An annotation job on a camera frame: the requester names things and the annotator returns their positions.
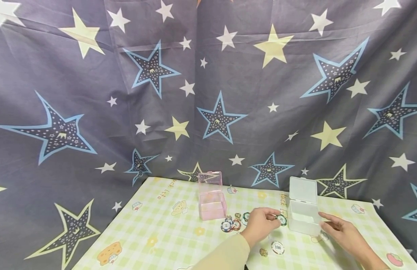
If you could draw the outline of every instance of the sleeve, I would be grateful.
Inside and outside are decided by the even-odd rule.
[[[229,237],[199,261],[192,270],[243,270],[248,260],[248,242],[241,234]]]

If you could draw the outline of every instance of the person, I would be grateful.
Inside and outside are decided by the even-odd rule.
[[[281,223],[276,216],[280,211],[272,208],[255,208],[249,216],[246,228],[201,259],[192,270],[243,270],[249,252],[258,242],[265,239]],[[337,216],[319,212],[328,222],[321,222],[322,229],[329,234],[346,252],[352,255],[365,270],[389,270],[359,233],[348,221]]]

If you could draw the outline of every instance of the finger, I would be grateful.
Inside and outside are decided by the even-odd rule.
[[[276,219],[276,216],[274,216],[274,215],[266,215],[265,218],[268,219],[269,221],[274,221]]]
[[[262,207],[259,208],[260,210],[264,211],[264,213],[266,215],[275,215],[275,216],[279,216],[281,214],[281,212],[279,210],[273,209],[273,208],[268,208],[268,207]]]
[[[329,224],[327,224],[325,222],[320,222],[319,225],[321,226],[321,228],[322,228],[323,231],[325,231],[326,233],[328,233],[335,240],[337,239],[337,236],[340,233],[339,231],[335,230],[333,227],[331,227]]]
[[[341,218],[339,218],[339,217],[337,217],[337,216],[330,215],[330,214],[324,213],[324,212],[322,212],[322,211],[319,211],[319,212],[318,212],[318,214],[319,214],[321,217],[323,217],[323,218],[325,218],[325,219],[328,219],[329,221],[332,221],[332,222],[333,222],[334,224],[336,224],[338,227],[342,227],[342,225],[345,223],[345,221],[344,221],[343,219],[341,219]]]
[[[340,231],[340,228],[339,228],[339,226],[337,226],[336,224],[334,224],[333,222],[331,222],[331,221],[326,221],[326,223],[327,224],[329,224],[333,229],[335,229],[335,230],[337,230],[337,231]]]
[[[276,219],[270,222],[270,226],[271,226],[271,230],[277,229],[281,226],[281,222],[278,219]]]

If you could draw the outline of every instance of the green checkered tablecloth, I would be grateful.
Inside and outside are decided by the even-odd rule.
[[[228,215],[272,207],[287,216],[287,192],[233,187],[236,192],[229,193],[228,187],[223,188]],[[392,269],[417,269],[371,203],[319,196],[318,205],[321,211],[353,222]],[[237,233],[223,232],[221,222],[199,218],[197,183],[149,177],[73,269],[190,270],[220,242]],[[284,245],[283,255],[272,251],[273,241]],[[268,251],[267,257],[260,255],[261,248]],[[290,231],[288,226],[275,230],[254,247],[247,266],[249,270],[361,269],[325,233],[312,238]]]

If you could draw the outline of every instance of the fabric backdrop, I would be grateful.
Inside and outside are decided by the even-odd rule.
[[[0,0],[0,269],[214,170],[373,202],[417,261],[417,0]]]

